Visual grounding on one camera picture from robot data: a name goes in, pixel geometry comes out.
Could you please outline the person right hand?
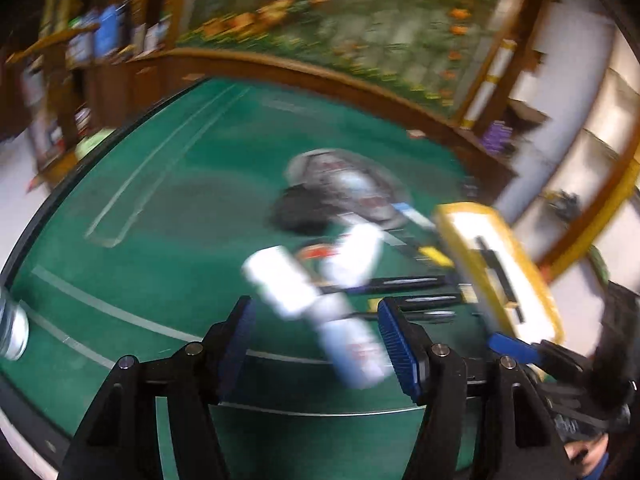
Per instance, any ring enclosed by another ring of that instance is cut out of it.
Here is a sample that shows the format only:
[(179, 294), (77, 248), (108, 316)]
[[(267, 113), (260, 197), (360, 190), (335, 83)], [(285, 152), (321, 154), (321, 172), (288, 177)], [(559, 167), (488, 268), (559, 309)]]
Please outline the person right hand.
[(608, 434), (592, 440), (567, 442), (564, 450), (577, 479), (597, 479), (608, 461)]

